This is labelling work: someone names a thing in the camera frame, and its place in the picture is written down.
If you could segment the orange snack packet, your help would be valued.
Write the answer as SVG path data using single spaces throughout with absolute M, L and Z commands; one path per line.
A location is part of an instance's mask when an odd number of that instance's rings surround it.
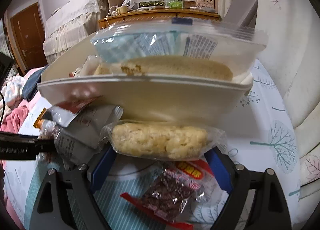
M 37 119 L 35 120 L 35 122 L 33 123 L 33 127 L 36 129 L 42 129 L 43 128 L 43 123 L 45 121 L 45 119 L 43 118 L 44 114 L 46 113 L 47 109 L 43 108 L 43 110 L 40 112 L 39 116 L 37 117 Z

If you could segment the red dates candy packet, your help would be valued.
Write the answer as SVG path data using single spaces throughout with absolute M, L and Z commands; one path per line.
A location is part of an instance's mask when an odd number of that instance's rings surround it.
M 211 227 L 221 198 L 214 174 L 204 160 L 163 163 L 142 194 L 122 193 L 120 197 L 174 229 Z

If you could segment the rice cracker clear bag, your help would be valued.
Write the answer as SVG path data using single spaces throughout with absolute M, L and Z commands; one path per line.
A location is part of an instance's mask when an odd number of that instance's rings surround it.
M 195 161 L 215 147 L 227 148 L 223 130 L 181 122 L 121 120 L 105 125 L 100 141 L 121 155 L 163 161 Z

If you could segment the beige long biscuit bar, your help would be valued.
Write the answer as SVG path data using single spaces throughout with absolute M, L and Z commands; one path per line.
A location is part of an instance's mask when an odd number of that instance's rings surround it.
M 128 75 L 177 75 L 231 81 L 233 73 L 225 64 L 191 57 L 149 56 L 126 60 L 120 65 Z

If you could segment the light blue zip bag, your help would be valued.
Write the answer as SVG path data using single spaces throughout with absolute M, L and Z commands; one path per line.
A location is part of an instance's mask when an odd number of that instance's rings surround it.
M 118 22 L 98 31 L 91 44 L 106 62 L 178 56 L 212 60 L 234 74 L 246 72 L 268 44 L 264 31 L 194 18 Z

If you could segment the dark red snowflake snack packet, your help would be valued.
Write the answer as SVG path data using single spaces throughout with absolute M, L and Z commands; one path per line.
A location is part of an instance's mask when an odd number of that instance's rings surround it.
M 93 97 L 89 99 L 78 99 L 57 103 L 46 110 L 43 118 L 66 128 L 77 117 L 77 115 L 84 110 L 84 108 L 97 99 L 97 97 Z

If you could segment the pink fleece garment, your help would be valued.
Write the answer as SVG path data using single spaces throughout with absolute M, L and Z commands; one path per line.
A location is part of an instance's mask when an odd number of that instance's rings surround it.
M 18 133 L 28 113 L 29 109 L 25 105 L 15 108 L 11 114 L 4 119 L 1 125 L 1 131 Z

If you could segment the pink bed quilt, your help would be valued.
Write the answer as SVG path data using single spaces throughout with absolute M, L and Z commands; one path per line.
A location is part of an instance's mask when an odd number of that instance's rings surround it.
M 48 102 L 35 94 L 31 100 L 22 96 L 27 80 L 39 68 L 32 69 L 25 76 L 13 74 L 11 71 L 2 86 L 1 93 L 5 102 L 1 102 L 1 115 L 4 116 L 1 131 L 38 135 L 32 123 L 40 113 L 40 107 L 47 107 Z M 14 223 L 20 229 L 28 227 L 29 218 L 25 216 L 25 205 L 36 161 L 5 161 L 1 160 L 1 201 Z

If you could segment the floral white blanket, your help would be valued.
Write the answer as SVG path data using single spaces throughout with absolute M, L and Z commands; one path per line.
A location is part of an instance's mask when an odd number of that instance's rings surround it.
M 24 77 L 13 76 L 7 79 L 1 89 L 4 102 L 1 100 L 1 115 L 3 118 L 11 114 L 22 101 L 22 90 L 26 83 Z

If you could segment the patterned blue white tablecloth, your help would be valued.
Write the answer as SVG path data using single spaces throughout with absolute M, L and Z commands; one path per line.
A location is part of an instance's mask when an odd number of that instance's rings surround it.
M 296 137 L 283 99 L 261 62 L 255 62 L 253 86 L 218 127 L 226 132 L 226 153 L 253 171 L 272 168 L 280 181 L 292 224 L 300 208 L 300 167 Z M 63 169 L 60 160 L 51 163 L 8 161 L 4 164 L 4 194 L 7 209 L 18 225 L 29 227 L 39 187 L 49 168 Z M 155 166 L 150 160 L 119 155 L 95 199 L 113 229 L 164 229 L 120 197 L 140 195 L 151 182 Z

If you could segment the folded dark blue jeans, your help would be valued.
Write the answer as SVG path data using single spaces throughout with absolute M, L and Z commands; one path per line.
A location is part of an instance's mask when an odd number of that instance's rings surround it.
M 26 81 L 23 90 L 22 97 L 26 101 L 31 101 L 33 97 L 37 94 L 38 88 L 37 84 L 41 82 L 41 75 L 47 69 L 48 66 L 45 66 L 37 71 L 35 71 Z

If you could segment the white plastic storage bin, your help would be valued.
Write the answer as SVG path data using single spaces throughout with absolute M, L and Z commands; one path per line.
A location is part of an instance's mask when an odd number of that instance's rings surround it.
M 100 104 L 121 106 L 125 119 L 215 125 L 253 85 L 252 74 L 239 84 L 167 75 L 70 77 L 71 71 L 97 53 L 90 42 L 92 37 L 71 47 L 42 73 L 37 87 L 52 105 L 96 97 Z

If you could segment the lace covered cabinet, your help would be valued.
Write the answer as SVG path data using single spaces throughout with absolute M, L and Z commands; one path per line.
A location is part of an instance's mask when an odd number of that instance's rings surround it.
M 107 0 L 71 0 L 59 8 L 45 25 L 43 51 L 48 64 L 99 30 L 107 10 Z

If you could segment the wooden desk with drawers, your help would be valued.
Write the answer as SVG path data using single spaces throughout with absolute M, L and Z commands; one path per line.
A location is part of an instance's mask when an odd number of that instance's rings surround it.
M 113 17 L 106 17 L 98 20 L 99 29 L 108 28 L 110 25 L 124 21 L 145 21 L 145 20 L 164 20 L 173 17 L 178 18 L 197 18 L 211 21 L 221 21 L 222 18 L 217 13 L 209 13 L 201 10 L 189 8 L 156 9 L 146 11 L 133 11 Z

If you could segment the grey office chair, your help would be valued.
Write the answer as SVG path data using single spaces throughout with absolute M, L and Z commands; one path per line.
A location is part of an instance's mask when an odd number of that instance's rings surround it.
M 255 28 L 258 0 L 232 0 L 223 21 L 237 26 Z

